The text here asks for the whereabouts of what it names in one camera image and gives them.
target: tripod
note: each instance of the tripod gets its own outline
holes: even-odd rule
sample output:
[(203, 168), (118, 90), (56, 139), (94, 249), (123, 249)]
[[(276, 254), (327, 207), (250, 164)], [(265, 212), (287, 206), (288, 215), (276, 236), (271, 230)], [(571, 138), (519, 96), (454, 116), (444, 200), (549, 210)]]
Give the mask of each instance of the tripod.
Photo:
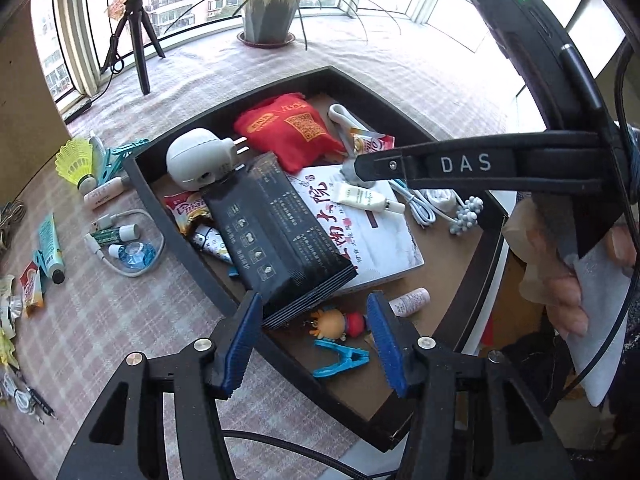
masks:
[(158, 37), (151, 25), (151, 20), (149, 20), (149, 16), (145, 12), (142, 0), (126, 0), (124, 5), (124, 15), (118, 22), (118, 26), (111, 37), (109, 51), (104, 61), (104, 66), (100, 69), (100, 74), (104, 74), (108, 67), (113, 66), (114, 63), (116, 63), (118, 55), (118, 41), (120, 40), (120, 35), (128, 21), (129, 30), (131, 32), (131, 43), (133, 45), (133, 57), (136, 61), (140, 88), (143, 95), (147, 95), (151, 92), (151, 87), (149, 86), (149, 78), (146, 72), (145, 45), (142, 41), (141, 24), (145, 26), (146, 33), (148, 34), (149, 39), (151, 40), (151, 43), (159, 57), (165, 57), (164, 51), (162, 50)]

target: white book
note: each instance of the white book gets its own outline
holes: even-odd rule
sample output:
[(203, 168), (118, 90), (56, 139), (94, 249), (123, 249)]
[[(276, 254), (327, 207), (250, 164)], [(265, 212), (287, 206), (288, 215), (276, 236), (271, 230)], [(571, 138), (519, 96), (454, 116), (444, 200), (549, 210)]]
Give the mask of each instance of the white book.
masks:
[[(424, 264), (404, 215), (364, 211), (332, 202), (336, 185), (346, 182), (340, 168), (315, 166), (288, 175), (338, 250), (357, 267), (358, 275), (334, 296), (396, 280)], [(389, 200), (398, 200), (386, 180), (376, 182), (372, 190)]]

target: blue gripper pad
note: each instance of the blue gripper pad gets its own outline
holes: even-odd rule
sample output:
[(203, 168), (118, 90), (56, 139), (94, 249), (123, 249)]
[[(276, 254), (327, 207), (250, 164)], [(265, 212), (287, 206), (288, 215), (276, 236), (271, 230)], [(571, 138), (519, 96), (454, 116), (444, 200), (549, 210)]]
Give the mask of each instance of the blue gripper pad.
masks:
[[(229, 397), (242, 384), (251, 350), (260, 333), (261, 323), (262, 298), (260, 294), (249, 291), (236, 314), (231, 319), (223, 319), (213, 332), (212, 336), (216, 343), (214, 364), (224, 362), (224, 370), (218, 370), (223, 377), (220, 389)], [(220, 330), (225, 330), (221, 334), (221, 340), (216, 336), (220, 325), (222, 325)]]
[(410, 397), (416, 393), (425, 378), (417, 363), (413, 344), (419, 335), (413, 324), (401, 320), (393, 313), (382, 292), (375, 291), (367, 298), (367, 323), (378, 349), (385, 371), (386, 382), (398, 397)]

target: silver screw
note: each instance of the silver screw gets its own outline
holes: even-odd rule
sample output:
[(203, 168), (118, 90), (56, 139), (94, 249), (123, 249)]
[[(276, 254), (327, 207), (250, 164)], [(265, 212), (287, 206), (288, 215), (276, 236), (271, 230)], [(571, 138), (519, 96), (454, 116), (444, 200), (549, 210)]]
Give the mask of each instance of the silver screw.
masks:
[(207, 339), (205, 337), (198, 339), (194, 344), (193, 347), (198, 351), (198, 352), (204, 352), (205, 350), (209, 350), (209, 348), (211, 348), (211, 340)]
[(418, 339), (418, 346), (425, 350), (431, 350), (436, 346), (436, 341), (433, 337), (421, 337)]
[(127, 356), (127, 364), (129, 366), (139, 365), (142, 362), (142, 354), (140, 352), (133, 352)]
[(499, 350), (491, 350), (487, 354), (487, 357), (489, 358), (489, 361), (491, 361), (492, 363), (500, 364), (505, 361), (504, 354), (502, 354), (502, 352), (500, 352)]

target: cartoon figurine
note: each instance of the cartoon figurine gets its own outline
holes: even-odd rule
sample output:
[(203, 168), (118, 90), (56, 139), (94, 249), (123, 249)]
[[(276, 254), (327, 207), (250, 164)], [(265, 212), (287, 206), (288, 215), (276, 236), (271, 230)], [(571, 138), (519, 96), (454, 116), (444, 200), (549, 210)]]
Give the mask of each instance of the cartoon figurine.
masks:
[(359, 336), (367, 328), (367, 320), (359, 312), (343, 314), (337, 308), (332, 308), (312, 312), (311, 317), (313, 318), (311, 325), (314, 330), (310, 330), (309, 333), (318, 339), (327, 338), (344, 341), (347, 336)]

